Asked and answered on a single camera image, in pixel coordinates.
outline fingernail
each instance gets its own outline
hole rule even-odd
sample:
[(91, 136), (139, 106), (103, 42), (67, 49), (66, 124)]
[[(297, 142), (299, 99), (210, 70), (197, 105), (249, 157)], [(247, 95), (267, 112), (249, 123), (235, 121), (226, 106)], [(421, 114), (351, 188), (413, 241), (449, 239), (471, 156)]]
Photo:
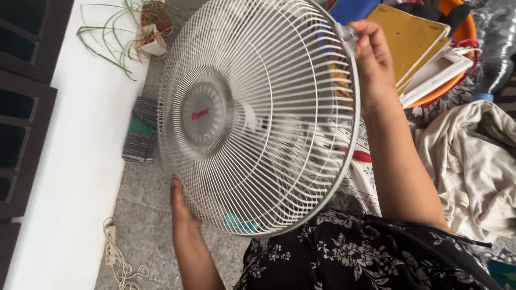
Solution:
[(179, 181), (179, 178), (174, 176), (174, 177), (172, 177), (171, 182), (172, 182), (172, 186), (177, 186), (178, 182), (180, 182), (180, 181)]

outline plant pot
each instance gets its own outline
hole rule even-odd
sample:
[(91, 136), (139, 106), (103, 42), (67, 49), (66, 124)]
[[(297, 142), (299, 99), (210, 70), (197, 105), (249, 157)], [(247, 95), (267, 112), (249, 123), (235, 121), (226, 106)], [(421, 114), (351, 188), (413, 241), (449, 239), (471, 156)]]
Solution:
[(141, 9), (141, 25), (156, 24), (157, 31), (169, 35), (173, 31), (172, 19), (168, 17), (165, 7), (161, 2), (147, 3)]
[(136, 37), (137, 45), (140, 45), (139, 49), (148, 54), (155, 56), (162, 56), (167, 53), (167, 44), (163, 39), (163, 36), (157, 31), (156, 24), (150, 24), (141, 28)]

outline wire grille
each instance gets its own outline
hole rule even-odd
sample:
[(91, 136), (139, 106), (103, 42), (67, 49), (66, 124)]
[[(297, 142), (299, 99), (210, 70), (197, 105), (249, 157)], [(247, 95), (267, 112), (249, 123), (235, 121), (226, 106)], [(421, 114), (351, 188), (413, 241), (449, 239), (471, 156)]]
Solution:
[(165, 64), (158, 136), (203, 223), (246, 236), (300, 225), (337, 189), (359, 120), (354, 60), (305, 0), (210, 0)]

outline beige fabric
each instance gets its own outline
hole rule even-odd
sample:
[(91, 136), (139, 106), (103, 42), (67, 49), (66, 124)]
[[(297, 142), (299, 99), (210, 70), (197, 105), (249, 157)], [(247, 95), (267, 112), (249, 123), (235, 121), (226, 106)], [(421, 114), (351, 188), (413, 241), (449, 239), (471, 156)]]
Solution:
[(516, 160), (464, 129), (488, 111), (496, 126), (516, 141), (514, 120), (495, 104), (477, 101), (435, 119), (418, 146), (451, 230), (479, 241), (516, 237)]

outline white wall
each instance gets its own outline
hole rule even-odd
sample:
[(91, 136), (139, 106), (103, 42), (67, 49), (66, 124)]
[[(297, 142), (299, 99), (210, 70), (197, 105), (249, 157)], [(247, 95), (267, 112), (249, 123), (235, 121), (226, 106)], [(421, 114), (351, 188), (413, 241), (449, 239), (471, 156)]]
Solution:
[[(81, 3), (91, 2), (74, 3), (51, 84), (58, 89), (57, 100), (27, 211), (18, 219), (22, 226), (5, 290), (95, 286), (103, 254), (102, 223), (115, 206), (122, 146), (148, 64), (133, 65), (134, 82), (84, 49), (75, 33), (83, 25)], [(85, 13), (91, 25), (113, 13), (95, 9)]]

